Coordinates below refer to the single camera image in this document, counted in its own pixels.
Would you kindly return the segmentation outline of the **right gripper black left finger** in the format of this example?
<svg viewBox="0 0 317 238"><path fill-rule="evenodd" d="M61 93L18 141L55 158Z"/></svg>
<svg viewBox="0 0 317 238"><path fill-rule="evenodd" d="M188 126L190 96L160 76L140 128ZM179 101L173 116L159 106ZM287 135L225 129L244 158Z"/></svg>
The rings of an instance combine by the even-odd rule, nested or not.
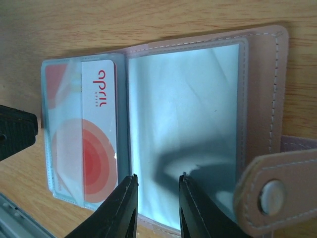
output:
<svg viewBox="0 0 317 238"><path fill-rule="evenodd" d="M135 238L138 217L138 177L126 176L99 208L68 238Z"/></svg>

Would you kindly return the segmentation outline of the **pink card holder wallet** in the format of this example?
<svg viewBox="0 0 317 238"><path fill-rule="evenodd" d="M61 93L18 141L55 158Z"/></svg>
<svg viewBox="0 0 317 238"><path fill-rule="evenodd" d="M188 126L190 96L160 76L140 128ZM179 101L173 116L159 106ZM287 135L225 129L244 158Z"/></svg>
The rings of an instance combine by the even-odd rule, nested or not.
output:
<svg viewBox="0 0 317 238"><path fill-rule="evenodd" d="M117 186L138 176L143 226L180 236L178 179L187 174L244 233L270 237L317 215L317 142L282 134L288 48L288 31L269 25L42 66L115 63Z"/></svg>

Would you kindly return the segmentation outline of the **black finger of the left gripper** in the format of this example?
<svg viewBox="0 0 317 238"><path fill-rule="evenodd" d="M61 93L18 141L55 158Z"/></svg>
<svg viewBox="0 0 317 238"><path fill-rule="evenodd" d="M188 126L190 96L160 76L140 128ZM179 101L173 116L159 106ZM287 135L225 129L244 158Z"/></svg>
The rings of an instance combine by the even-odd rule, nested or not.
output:
<svg viewBox="0 0 317 238"><path fill-rule="evenodd" d="M38 134L35 114L0 106L0 160L32 146Z"/></svg>

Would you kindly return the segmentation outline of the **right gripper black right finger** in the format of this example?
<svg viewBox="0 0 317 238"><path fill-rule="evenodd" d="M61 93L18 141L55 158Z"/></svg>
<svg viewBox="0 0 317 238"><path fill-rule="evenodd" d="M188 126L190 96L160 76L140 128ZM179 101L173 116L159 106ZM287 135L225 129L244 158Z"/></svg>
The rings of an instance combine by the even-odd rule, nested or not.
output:
<svg viewBox="0 0 317 238"><path fill-rule="evenodd" d="M187 174L179 178L179 217L183 238L249 237Z"/></svg>

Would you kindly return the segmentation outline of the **red circle white card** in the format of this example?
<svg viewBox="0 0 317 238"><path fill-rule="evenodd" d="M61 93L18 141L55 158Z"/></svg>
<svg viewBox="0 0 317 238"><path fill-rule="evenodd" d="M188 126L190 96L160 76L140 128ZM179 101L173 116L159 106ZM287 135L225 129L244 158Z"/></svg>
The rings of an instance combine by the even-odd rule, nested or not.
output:
<svg viewBox="0 0 317 238"><path fill-rule="evenodd" d="M42 66L48 177L56 198L101 204L118 184L116 65L68 59Z"/></svg>

